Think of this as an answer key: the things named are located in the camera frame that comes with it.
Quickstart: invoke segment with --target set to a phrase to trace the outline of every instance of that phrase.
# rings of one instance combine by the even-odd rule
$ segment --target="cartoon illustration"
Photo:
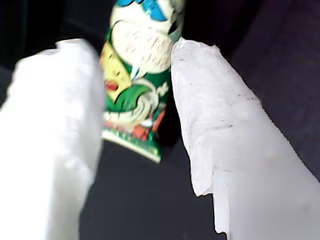
[[[166,21],[167,18],[164,16],[161,8],[159,7],[157,0],[117,0],[116,4],[120,7],[127,7],[128,5],[136,2],[140,4],[147,15],[151,19],[156,21]]]
[[[104,138],[156,162],[160,150],[154,136],[166,112],[171,52],[181,36],[183,8],[181,0],[117,0],[100,58]]]

